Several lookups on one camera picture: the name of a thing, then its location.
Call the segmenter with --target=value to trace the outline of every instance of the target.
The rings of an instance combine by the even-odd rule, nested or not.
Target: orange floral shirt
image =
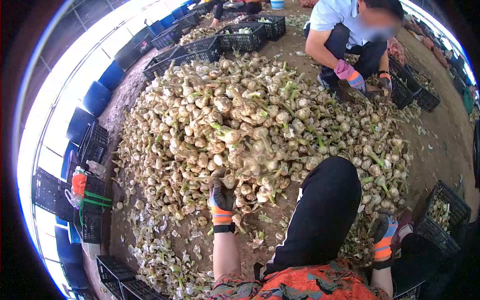
[[[364,284],[364,278],[349,269],[346,260],[326,265],[291,267],[267,275],[264,283],[236,274],[223,274],[215,283],[211,300],[387,300],[381,288]]]

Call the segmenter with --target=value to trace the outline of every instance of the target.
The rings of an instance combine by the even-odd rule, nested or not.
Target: work glove
[[[235,187],[227,189],[219,178],[212,178],[208,183],[208,187],[210,190],[208,202],[212,209],[212,222],[232,222]]]
[[[388,95],[392,95],[392,78],[388,73],[382,73],[378,76],[378,87],[379,88],[386,88],[388,90]]]
[[[372,226],[373,233],[373,259],[381,260],[392,255],[390,245],[392,237],[398,227],[397,220],[392,219],[392,212],[386,209],[378,210],[378,219]]]
[[[365,80],[362,75],[344,60],[338,60],[333,71],[339,79],[346,79],[351,87],[365,92]]]

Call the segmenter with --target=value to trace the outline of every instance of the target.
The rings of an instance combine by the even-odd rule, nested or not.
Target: white bottle
[[[94,174],[103,175],[107,171],[107,169],[103,165],[95,161],[87,160],[87,164],[89,166],[89,171]]]

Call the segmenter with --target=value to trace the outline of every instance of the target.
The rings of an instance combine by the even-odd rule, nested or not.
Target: black wristband
[[[393,257],[392,256],[390,256],[390,258],[387,259],[386,261],[374,262],[372,264],[372,267],[375,270],[382,270],[382,269],[385,269],[385,268],[388,268],[388,267],[391,267],[391,266],[393,266]]]
[[[235,233],[235,223],[231,222],[229,225],[214,225],[213,226],[213,233],[221,233],[221,232]]]

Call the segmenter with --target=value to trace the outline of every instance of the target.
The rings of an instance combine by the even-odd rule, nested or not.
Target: black pants
[[[360,181],[350,161],[332,156],[321,162],[301,184],[285,239],[266,264],[264,275],[336,259],[357,214],[360,197]],[[426,274],[436,270],[440,257],[427,240],[407,235],[402,240],[402,257],[392,268],[397,290],[423,282]]]
[[[305,37],[310,31],[310,24],[303,30]],[[343,24],[338,23],[330,33],[325,47],[338,59],[344,59],[345,53],[360,55],[359,60],[354,65],[355,70],[366,80],[373,73],[378,72],[380,57],[387,49],[387,42],[373,43],[367,42],[364,46],[354,46],[347,49],[350,30]],[[322,79],[330,86],[335,87],[338,84],[338,77],[335,72],[325,66],[322,66]]]
[[[215,12],[213,17],[217,20],[220,20],[222,18],[224,8],[223,8],[223,3],[225,3],[225,0],[211,0],[213,4],[216,4]],[[245,12],[248,15],[250,14],[256,14],[262,11],[262,4],[257,3],[257,2],[249,2],[246,3],[243,6],[240,6],[239,8],[230,8],[228,9],[229,12]]]

